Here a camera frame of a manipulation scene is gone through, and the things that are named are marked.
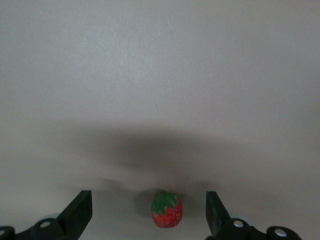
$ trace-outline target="toy strawberry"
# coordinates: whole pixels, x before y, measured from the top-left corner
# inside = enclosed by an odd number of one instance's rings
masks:
[[[182,218],[182,214],[182,203],[173,193],[162,193],[152,202],[152,219],[160,228],[172,228],[177,226]]]

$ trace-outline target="strawberry leaves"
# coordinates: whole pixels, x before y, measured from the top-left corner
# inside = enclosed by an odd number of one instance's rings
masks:
[[[151,210],[159,215],[160,213],[166,215],[166,208],[174,209],[178,204],[177,196],[173,193],[165,192],[158,195],[151,205]]]

